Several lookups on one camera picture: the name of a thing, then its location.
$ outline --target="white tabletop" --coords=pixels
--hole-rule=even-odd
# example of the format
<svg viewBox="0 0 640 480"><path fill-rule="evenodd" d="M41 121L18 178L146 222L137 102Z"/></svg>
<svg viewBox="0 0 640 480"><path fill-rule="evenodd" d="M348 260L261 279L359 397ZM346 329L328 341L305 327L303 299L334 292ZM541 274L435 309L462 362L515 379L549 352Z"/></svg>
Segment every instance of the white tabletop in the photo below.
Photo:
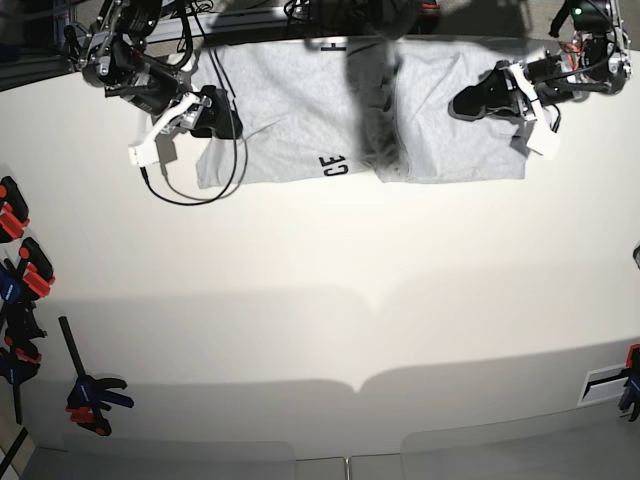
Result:
<svg viewBox="0 0 640 480"><path fill-rule="evenodd" d="M79 74L1 93L2 163L57 277L36 311L30 429L58 446L47 422L80 432L62 313L87 370L131 385L114 436L279 440L309 458L575 407L586 372L640 336L638 105L637 80L563 105L558 158L530 159L523 181L359 174L180 208L129 164L133 106ZM173 186L214 193L195 188L206 140L176 143Z"/></svg>

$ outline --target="wire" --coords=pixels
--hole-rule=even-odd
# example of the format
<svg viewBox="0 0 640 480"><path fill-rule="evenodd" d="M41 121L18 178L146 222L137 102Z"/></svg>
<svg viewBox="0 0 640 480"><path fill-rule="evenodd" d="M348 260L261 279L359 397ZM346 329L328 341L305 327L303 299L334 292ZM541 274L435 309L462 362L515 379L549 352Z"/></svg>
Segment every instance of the wire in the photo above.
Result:
<svg viewBox="0 0 640 480"><path fill-rule="evenodd" d="M560 113L560 109L558 108L557 105L551 105L551 107L557 113L556 121L553 122L553 126L551 127L551 130L553 130L554 133L558 133L558 130L560 129L560 122L562 121L562 113Z"/></svg>
<svg viewBox="0 0 640 480"><path fill-rule="evenodd" d="M51 10L44 10L41 12L34 13L7 13L5 11L0 10L0 18L6 18L7 20L13 20L16 22L28 22L30 20L38 20L40 18L47 18L54 15L59 15L61 13L66 12L67 10L76 7L82 3L88 2L89 0L74 0L64 5L60 5L58 7L52 8Z"/></svg>
<svg viewBox="0 0 640 480"><path fill-rule="evenodd" d="M207 34L204 31L204 28L202 28L202 24L200 23L200 19L198 18L198 12L197 9L193 8L193 3L191 4L192 10L193 10L193 17L196 21L196 24L198 25L198 28L200 29L200 33L202 34L202 36L204 37L204 39L206 40L207 38ZM218 67L216 66L215 60L213 58L213 55L211 54L211 50L207 49L207 52L209 53L209 58L211 59L211 62L213 64L213 68L216 71L216 75L218 77L218 82L220 83L220 88L224 87L224 83L222 81L222 77L220 76L220 72L218 71ZM222 66L222 63L220 63L220 68L223 70L224 72L224 67ZM227 77L226 72L224 72L224 76L227 79L227 82L229 82L229 78ZM145 185L147 186L147 188L149 189L149 191L158 199L162 200L163 202L167 202L170 203L171 205L177 205L180 207L197 207L200 205L208 205L210 203L213 203L217 200L220 200L222 198L226 198L229 195L231 195L233 192L235 192L238 189L238 186L236 186L231 192L229 192L227 195L225 195L225 193L227 192L227 190L229 190L229 187L231 186L231 183L233 182L233 178L236 175L236 170L238 168L238 142L236 140L236 127L235 127L235 122L233 121L233 113L231 111L231 104L229 102L229 98L227 97L227 95L225 95L225 100L227 102L227 111L229 112L229 121L231 122L231 136L233 137L233 168L231 170L231 176L229 177L229 180L227 181L226 185L224 186L224 188L220 191L220 193L218 193L218 195L216 195L213 198L209 198L207 200L201 200L198 202L180 202L177 200L172 200L170 198L167 198L163 195L160 195L158 192L156 192L153 187L151 186L151 183L149 182L149 174L147 172L146 167L142 167L140 169L140 174L142 175L142 179L144 180ZM238 115L238 118L240 118L240 114L238 113L238 111L236 110L236 114Z"/></svg>
<svg viewBox="0 0 640 480"><path fill-rule="evenodd" d="M605 12L603 12L600 7L598 7L595 3L593 3L592 0L586 0L586 2L589 3L593 8L595 8L598 11L598 13L600 15L602 15L602 17L607 22L609 22L609 26L611 27L611 30L613 31L613 45L614 45L614 48L611 49L611 52L609 52L609 55L607 55L606 57L602 57L600 60L598 60L593 65L589 65L588 67L579 68L578 70L572 70L570 72L563 72L563 73L558 73L558 74L555 74L555 75L551 75L550 77L546 77L546 78L540 79L541 82L546 82L546 81L549 81L549 80L559 80L561 78L573 77L574 75L578 75L579 73L590 72L591 70L595 70L596 68L600 68L603 65L608 64L609 60L611 60L611 57L615 53L616 46L618 45L618 32L616 32L616 28L615 28L615 25L613 24L613 20L611 20L611 18L609 18L609 16Z"/></svg>
<svg viewBox="0 0 640 480"><path fill-rule="evenodd" d="M327 27L323 22L320 22L318 20L311 20L311 18L300 18L300 17L296 17L293 12L298 8L298 7L302 7L303 5L308 4L309 10L307 12L307 15L311 15L311 2L310 0L289 0L287 3L284 4L284 6L282 7L284 10L284 14L287 16L287 18L289 19L289 21L291 20L295 20L296 22L300 22L300 23L306 23L308 25L313 25L316 27L319 27L323 30L330 30L333 31L333 28Z"/></svg>
<svg viewBox="0 0 640 480"><path fill-rule="evenodd" d="M193 35L191 33L191 24L189 23L189 16L187 15L187 6L185 5L185 0L176 0L176 6L178 7L178 14L180 15L180 23L182 23L182 34L184 35L185 40L185 52L180 58L180 61L173 65L175 70L180 70L184 67L191 55L193 55Z"/></svg>
<svg viewBox="0 0 640 480"><path fill-rule="evenodd" d="M560 49L567 54L567 58L569 59L569 65L571 66L571 70L575 71L578 69L578 61L580 59L580 55L582 54L582 50L578 48L577 45L568 42L558 42L560 45Z"/></svg>
<svg viewBox="0 0 640 480"><path fill-rule="evenodd" d="M365 45L364 47L356 48L355 50L350 51L350 52L347 54L347 57L350 57L350 56L352 56L352 55L356 55L356 54L358 54L358 53L360 53L360 52L364 52L365 50L369 50L370 48L375 48L375 47L377 47L378 45L381 45L381 43L372 43L372 44L370 44L370 45Z"/></svg>
<svg viewBox="0 0 640 480"><path fill-rule="evenodd" d="M212 0L198 0L197 2L191 2L188 5L190 11L187 12L187 16L193 16L194 12L197 13L213 13L214 4ZM171 18L176 18L178 16L178 10L175 10L171 14ZM181 53L186 51L186 43L185 43L185 33L186 30L184 27L182 28L182 34L180 36L180 40L178 40L178 45L176 46L176 52Z"/></svg>

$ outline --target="clamp bar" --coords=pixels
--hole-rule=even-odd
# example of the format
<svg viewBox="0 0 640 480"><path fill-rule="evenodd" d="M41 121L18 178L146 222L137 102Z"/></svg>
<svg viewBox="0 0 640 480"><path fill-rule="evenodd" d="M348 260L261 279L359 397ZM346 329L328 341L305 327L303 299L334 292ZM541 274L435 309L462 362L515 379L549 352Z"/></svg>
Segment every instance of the clamp bar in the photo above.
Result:
<svg viewBox="0 0 640 480"><path fill-rule="evenodd" d="M76 342L73 339L73 334L71 333L69 320L67 320L67 317L60 317L58 318L58 321L60 322L62 335L64 335L64 341L67 343L67 348L69 349L69 355L71 355L71 360L73 361L73 366L76 369L76 373L78 374L78 377L84 377L87 375L87 372L84 369L84 365L82 365L82 360L80 359L80 353L78 352L78 347L76 346Z"/></svg>
<svg viewBox="0 0 640 480"><path fill-rule="evenodd" d="M22 394L20 393L20 385L11 385L11 387L13 390L13 411L16 415L16 423L22 425Z"/></svg>

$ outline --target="gray t-shirt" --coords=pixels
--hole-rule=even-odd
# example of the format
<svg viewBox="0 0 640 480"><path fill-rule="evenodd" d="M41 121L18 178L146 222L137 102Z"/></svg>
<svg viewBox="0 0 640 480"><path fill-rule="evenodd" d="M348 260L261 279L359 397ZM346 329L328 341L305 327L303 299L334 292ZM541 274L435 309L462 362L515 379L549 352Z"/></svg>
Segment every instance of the gray t-shirt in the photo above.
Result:
<svg viewBox="0 0 640 480"><path fill-rule="evenodd" d="M470 123L448 112L453 97L496 61L523 53L518 45L361 38L329 49L301 42L218 48L244 125L243 183L367 169L385 182L523 178L528 152L517 124ZM219 86L205 51L192 82ZM231 141L212 139L197 164L200 187L225 184L233 158Z"/></svg>

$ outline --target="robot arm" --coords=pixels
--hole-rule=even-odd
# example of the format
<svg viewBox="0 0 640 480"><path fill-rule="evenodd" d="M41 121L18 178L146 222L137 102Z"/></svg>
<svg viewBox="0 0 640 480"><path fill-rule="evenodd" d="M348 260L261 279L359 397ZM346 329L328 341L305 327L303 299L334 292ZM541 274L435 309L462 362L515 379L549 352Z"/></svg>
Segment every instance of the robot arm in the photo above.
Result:
<svg viewBox="0 0 640 480"><path fill-rule="evenodd" d="M169 65L144 53L145 38L160 18L162 0L105 0L80 48L77 65L87 83L104 88L156 118L155 125L129 148L132 163L157 162L155 137L176 127L196 137L237 139L242 124L224 89L212 85L194 92L183 68L193 53L184 0L176 0L187 50Z"/></svg>
<svg viewBox="0 0 640 480"><path fill-rule="evenodd" d="M539 151L549 141L559 143L546 123L544 107L581 100L591 92L621 91L632 70L618 0L566 0L551 26L552 36L558 36L569 15L576 30L573 42L533 63L498 62L484 81L456 95L454 116L474 121L493 114L535 121L530 147Z"/></svg>

